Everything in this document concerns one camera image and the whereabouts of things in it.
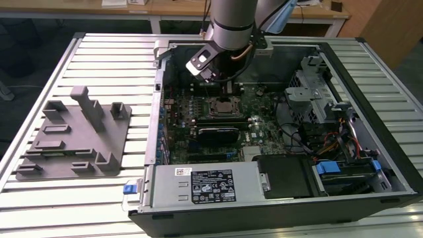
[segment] table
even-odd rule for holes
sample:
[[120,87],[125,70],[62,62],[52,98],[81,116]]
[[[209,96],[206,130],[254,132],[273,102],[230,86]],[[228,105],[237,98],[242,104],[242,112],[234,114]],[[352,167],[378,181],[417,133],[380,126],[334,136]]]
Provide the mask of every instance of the table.
[[[346,11],[329,10],[329,0],[321,6],[294,9],[288,23],[330,25],[325,37],[336,37]],[[160,34],[161,20],[201,21],[204,0],[149,0],[146,5],[129,4],[126,8],[102,9],[101,0],[1,0],[0,17],[52,19],[149,20],[152,33]]]
[[[414,167],[423,173],[423,108],[365,43],[353,38],[266,37],[272,42],[326,42],[340,58]],[[200,40],[196,35],[85,34],[73,38],[0,162],[0,233],[21,237],[148,238],[121,208],[122,185],[142,176],[156,70],[156,40]],[[132,107],[121,171],[114,177],[17,181],[13,171],[42,123],[41,108],[54,98],[66,105],[72,86],[88,86],[101,104]],[[336,91],[348,100],[338,84]],[[138,201],[136,194],[129,202]],[[421,237],[421,204],[393,208],[353,223],[202,235],[201,238]]]

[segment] warning label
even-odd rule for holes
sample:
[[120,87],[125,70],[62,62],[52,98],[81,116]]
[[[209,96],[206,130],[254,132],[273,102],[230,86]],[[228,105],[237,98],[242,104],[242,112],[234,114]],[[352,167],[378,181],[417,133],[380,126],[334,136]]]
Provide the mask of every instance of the warning label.
[[190,172],[192,203],[234,202],[232,170]]

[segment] wooden desk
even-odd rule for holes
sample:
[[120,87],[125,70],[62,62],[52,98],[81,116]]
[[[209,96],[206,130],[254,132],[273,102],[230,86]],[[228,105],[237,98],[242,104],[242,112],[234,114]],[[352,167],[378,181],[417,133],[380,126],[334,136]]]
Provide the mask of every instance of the wooden desk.
[[[201,21],[204,0],[149,0],[146,5],[104,9],[101,0],[0,0],[0,17],[52,19],[149,20],[153,34],[160,34],[161,20]],[[322,6],[293,10],[288,23],[328,24],[326,37],[336,37],[348,12],[334,12],[329,0]]]

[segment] metal bracket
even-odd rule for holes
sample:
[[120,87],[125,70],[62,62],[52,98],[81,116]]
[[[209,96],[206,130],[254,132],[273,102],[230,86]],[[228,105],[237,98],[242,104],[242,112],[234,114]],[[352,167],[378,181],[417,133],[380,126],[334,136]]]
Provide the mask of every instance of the metal bracket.
[[257,48],[256,49],[256,52],[254,52],[254,55],[256,56],[268,56],[268,57],[272,57],[272,54],[273,54],[273,44],[272,44],[272,41],[269,39],[264,39],[265,42],[266,42],[266,47],[265,48]]
[[169,49],[169,41],[168,40],[157,40],[153,43],[153,58],[156,60],[161,60],[170,55]]

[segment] aluminum extrusion table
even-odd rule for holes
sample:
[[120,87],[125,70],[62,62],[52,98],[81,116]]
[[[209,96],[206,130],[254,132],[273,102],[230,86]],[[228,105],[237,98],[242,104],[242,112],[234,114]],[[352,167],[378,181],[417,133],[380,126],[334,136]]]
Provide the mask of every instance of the aluminum extrusion table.
[[[41,95],[0,162],[0,237],[148,237],[121,209],[122,184],[142,176],[156,40],[194,40],[193,35],[76,34]],[[354,39],[269,37],[270,41],[329,43],[354,82],[390,130],[414,167],[423,172],[423,107],[365,43]],[[19,155],[42,123],[48,99],[74,105],[72,86],[86,85],[101,104],[132,107],[121,171],[116,177],[17,181]],[[345,100],[340,86],[334,85]],[[129,196],[132,205],[138,202]],[[378,212],[357,222],[194,237],[421,237],[423,205]]]

